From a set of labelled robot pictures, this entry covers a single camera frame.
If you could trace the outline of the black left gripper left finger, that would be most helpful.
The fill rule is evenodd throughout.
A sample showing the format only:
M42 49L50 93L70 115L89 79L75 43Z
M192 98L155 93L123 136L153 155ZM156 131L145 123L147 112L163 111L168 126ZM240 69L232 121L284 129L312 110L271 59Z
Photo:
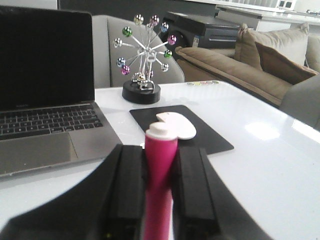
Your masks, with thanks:
M142 147L118 144L85 179L11 218L3 240L138 240L145 206Z

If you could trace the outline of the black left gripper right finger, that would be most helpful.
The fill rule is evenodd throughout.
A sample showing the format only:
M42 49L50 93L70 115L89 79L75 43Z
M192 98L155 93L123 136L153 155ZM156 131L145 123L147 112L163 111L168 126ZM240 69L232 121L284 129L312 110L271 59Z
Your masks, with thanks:
M176 240L270 240L213 169L203 148L181 146L172 166Z

